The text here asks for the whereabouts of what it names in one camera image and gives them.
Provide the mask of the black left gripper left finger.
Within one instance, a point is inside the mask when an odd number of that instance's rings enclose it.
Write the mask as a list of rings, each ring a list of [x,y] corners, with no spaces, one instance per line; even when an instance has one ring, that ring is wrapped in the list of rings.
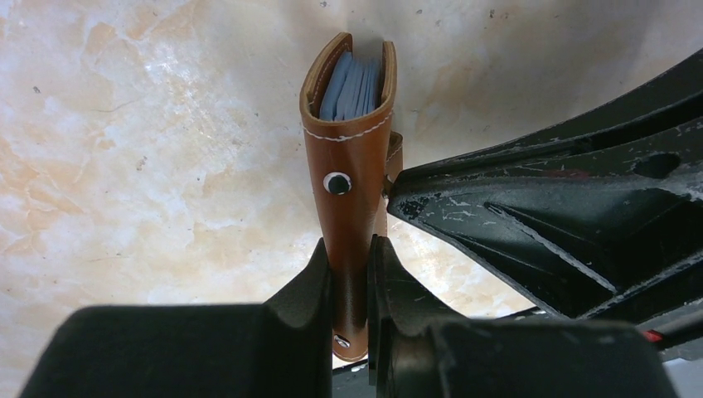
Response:
[[[322,242],[263,303],[93,306],[56,330],[24,397],[329,397]]]

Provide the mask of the brown leather card holder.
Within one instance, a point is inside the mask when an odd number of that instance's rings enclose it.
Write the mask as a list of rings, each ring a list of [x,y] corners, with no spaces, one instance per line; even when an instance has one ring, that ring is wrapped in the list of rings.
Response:
[[[299,109],[313,195],[332,274],[332,351],[346,362],[368,352],[366,281],[371,238],[385,235],[385,183],[403,167],[393,131],[398,87],[395,46],[365,63],[341,32],[303,81]]]

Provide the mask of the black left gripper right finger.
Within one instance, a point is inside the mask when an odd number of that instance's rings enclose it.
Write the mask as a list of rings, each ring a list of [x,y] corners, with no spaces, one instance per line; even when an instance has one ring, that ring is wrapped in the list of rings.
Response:
[[[471,319],[376,236],[368,262],[369,382],[379,397],[673,397],[653,345],[613,321]]]

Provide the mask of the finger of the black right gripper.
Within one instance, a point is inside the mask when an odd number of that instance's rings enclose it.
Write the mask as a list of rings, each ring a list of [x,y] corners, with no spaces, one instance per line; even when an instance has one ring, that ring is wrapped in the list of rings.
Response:
[[[557,317],[648,320],[702,296],[702,121],[576,156],[404,176],[389,209]]]
[[[702,51],[596,109],[512,141],[404,170],[434,176],[573,156],[631,143],[702,116]]]

